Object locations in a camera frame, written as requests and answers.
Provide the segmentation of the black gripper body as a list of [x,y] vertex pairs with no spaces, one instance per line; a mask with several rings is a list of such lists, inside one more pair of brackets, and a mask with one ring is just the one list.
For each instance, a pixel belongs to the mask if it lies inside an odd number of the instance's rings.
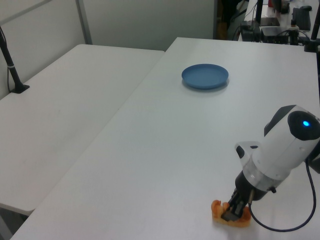
[[235,190],[229,200],[229,203],[234,204],[238,201],[248,203],[251,190],[254,190],[253,201],[261,200],[268,192],[276,193],[274,186],[269,187],[267,191],[260,190],[249,183],[244,173],[241,171],[235,179]]

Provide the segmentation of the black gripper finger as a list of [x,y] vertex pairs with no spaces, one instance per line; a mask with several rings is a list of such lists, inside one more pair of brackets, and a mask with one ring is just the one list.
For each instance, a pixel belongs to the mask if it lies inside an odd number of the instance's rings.
[[238,217],[232,212],[232,207],[230,206],[230,204],[228,202],[223,202],[222,203],[222,214],[221,214],[221,218],[227,222],[229,221],[236,221],[238,219]]
[[232,213],[236,217],[242,217],[244,213],[244,208],[246,207],[247,202],[244,200],[238,200],[232,207]]

